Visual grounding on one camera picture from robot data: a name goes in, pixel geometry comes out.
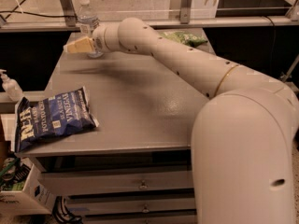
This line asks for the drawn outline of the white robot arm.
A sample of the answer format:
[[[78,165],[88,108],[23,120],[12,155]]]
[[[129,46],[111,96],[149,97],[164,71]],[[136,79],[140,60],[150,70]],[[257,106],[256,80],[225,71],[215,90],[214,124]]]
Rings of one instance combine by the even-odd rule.
[[[192,128],[199,224],[296,224],[292,142],[299,102],[280,80],[162,37],[137,18],[102,24],[67,53],[149,55],[208,97]]]

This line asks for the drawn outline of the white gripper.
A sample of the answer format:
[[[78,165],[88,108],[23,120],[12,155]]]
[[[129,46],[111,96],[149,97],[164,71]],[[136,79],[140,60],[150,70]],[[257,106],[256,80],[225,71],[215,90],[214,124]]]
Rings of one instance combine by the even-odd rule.
[[[75,41],[64,45],[66,53],[91,53],[95,51],[94,45],[102,52],[120,51],[118,37],[119,25],[116,23],[100,24],[93,31],[93,39],[83,36]]]

